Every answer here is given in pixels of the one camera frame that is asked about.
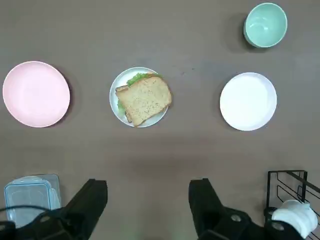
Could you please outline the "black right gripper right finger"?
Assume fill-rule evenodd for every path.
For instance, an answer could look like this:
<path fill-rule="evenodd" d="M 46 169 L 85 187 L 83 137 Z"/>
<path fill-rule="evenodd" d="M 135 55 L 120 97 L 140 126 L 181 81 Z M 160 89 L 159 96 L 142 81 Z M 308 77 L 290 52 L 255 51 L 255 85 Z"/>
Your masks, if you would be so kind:
<path fill-rule="evenodd" d="M 243 211 L 223 206 L 207 178 L 191 180 L 188 201 L 199 240 L 301 240 L 293 226 L 283 221 L 255 224 Z"/>

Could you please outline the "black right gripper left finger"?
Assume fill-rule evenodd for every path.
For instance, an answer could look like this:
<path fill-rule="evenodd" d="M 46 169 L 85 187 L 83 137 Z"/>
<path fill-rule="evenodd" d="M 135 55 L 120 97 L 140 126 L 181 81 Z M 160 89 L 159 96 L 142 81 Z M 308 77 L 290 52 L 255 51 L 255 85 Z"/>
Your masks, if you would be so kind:
<path fill-rule="evenodd" d="M 36 205 L 16 205 L 0 211 L 35 209 L 41 213 L 23 227 L 13 221 L 0 222 L 2 240 L 88 240 L 108 202 L 106 180 L 89 179 L 70 202 L 58 209 Z"/>

